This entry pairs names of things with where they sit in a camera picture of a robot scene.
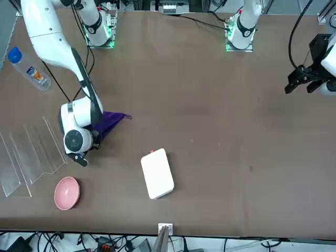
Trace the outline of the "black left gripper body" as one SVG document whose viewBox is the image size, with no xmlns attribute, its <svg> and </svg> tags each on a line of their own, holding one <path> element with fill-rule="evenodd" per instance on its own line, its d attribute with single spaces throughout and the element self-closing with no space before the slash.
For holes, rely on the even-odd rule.
<svg viewBox="0 0 336 252">
<path fill-rule="evenodd" d="M 332 69 L 330 37 L 331 34 L 317 34 L 309 43 L 312 64 L 308 69 Z"/>
</svg>

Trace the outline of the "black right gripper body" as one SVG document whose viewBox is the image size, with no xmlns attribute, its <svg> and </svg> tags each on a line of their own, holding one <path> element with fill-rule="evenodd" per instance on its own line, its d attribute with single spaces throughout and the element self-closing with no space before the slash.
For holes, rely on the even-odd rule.
<svg viewBox="0 0 336 252">
<path fill-rule="evenodd" d="M 88 165 L 87 160 L 79 153 L 68 153 L 67 156 L 82 167 L 86 167 Z"/>
</svg>

